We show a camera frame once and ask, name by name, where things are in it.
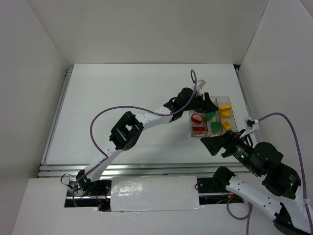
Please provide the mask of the green lego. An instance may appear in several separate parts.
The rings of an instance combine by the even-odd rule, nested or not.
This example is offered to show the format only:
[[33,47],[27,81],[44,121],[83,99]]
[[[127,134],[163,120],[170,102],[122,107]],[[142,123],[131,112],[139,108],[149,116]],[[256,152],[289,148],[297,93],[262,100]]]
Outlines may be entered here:
[[221,124],[219,122],[212,121],[210,125],[213,133],[217,133],[222,130]]
[[216,111],[210,112],[210,113],[206,113],[205,114],[205,118],[207,121],[211,121],[216,115]]

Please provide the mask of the red flower lego piece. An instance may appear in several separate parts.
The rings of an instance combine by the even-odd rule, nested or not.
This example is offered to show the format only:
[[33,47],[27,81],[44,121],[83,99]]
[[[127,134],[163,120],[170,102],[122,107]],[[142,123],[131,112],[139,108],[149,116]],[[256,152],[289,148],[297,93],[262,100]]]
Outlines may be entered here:
[[191,115],[191,121],[196,124],[201,124],[203,122],[203,116],[198,113],[193,113]]

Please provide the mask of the yellow oval lego piece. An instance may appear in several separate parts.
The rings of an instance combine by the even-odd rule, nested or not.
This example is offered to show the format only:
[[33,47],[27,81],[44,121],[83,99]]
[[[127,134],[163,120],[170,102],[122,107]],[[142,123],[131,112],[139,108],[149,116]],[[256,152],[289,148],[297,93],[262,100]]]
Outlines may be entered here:
[[220,116],[222,118],[229,118],[231,115],[231,105],[222,105],[219,107]]

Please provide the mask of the red lego brick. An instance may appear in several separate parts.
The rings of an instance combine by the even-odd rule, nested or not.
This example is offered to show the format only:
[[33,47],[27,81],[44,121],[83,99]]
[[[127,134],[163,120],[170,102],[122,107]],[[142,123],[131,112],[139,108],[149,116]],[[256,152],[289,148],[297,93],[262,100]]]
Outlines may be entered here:
[[193,127],[193,131],[195,131],[195,132],[203,132],[203,131],[206,131],[206,129],[203,126],[194,126]]

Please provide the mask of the yellow lego brick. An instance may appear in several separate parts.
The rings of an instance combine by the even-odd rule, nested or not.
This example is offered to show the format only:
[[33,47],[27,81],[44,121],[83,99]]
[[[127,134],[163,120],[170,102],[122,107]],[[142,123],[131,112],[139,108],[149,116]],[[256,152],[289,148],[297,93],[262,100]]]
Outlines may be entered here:
[[222,127],[224,130],[231,130],[231,124],[227,120],[222,120]]

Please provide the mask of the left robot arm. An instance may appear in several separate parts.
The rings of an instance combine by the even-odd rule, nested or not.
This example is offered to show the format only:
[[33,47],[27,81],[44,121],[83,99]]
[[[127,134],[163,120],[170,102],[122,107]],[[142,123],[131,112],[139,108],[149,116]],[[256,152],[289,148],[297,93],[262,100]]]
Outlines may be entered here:
[[[135,115],[130,111],[125,112],[111,129],[105,148],[101,149],[94,139],[93,125],[105,112],[121,108],[138,109],[145,113]],[[120,153],[134,147],[143,131],[173,122],[181,118],[185,111],[191,110],[207,114],[217,111],[218,107],[211,101],[208,92],[202,95],[191,88],[184,88],[155,111],[135,106],[117,106],[101,111],[93,118],[89,128],[91,140],[101,155],[77,174],[76,180],[81,190],[87,195],[95,193],[103,171]]]

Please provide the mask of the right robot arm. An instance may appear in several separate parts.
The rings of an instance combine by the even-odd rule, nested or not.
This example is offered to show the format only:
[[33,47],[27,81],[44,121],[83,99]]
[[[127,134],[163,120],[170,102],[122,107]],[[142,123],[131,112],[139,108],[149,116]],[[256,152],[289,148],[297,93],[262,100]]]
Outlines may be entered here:
[[223,158],[234,157],[256,177],[264,177],[261,184],[277,199],[261,193],[242,181],[225,166],[214,173],[213,184],[218,189],[233,192],[266,214],[277,230],[285,235],[311,235],[313,210],[306,201],[304,181],[297,171],[282,163],[283,154],[271,143],[253,145],[244,131],[227,131],[220,136],[201,138],[212,156],[221,149]]

